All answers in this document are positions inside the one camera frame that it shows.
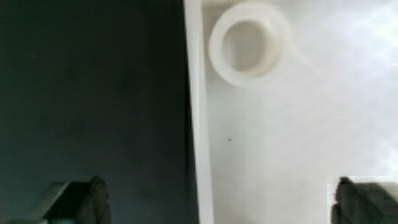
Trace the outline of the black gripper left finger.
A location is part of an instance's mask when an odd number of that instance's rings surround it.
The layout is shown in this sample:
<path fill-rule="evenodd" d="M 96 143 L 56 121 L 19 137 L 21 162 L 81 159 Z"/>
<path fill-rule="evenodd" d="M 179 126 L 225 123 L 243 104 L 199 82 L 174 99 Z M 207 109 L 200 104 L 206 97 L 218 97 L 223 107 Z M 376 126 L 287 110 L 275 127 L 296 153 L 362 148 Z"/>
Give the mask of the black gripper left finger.
<path fill-rule="evenodd" d="M 94 176 L 88 181 L 53 182 L 24 215 L 10 224 L 110 224 L 106 183 Z"/>

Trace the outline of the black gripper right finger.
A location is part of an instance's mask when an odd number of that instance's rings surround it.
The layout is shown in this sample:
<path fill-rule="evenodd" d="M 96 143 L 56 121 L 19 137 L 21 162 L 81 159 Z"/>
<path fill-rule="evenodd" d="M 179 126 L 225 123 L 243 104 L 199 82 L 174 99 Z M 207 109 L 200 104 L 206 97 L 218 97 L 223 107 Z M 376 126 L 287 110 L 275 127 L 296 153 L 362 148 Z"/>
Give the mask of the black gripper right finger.
<path fill-rule="evenodd" d="M 398 224 L 398 184 L 339 179 L 330 224 Z"/>

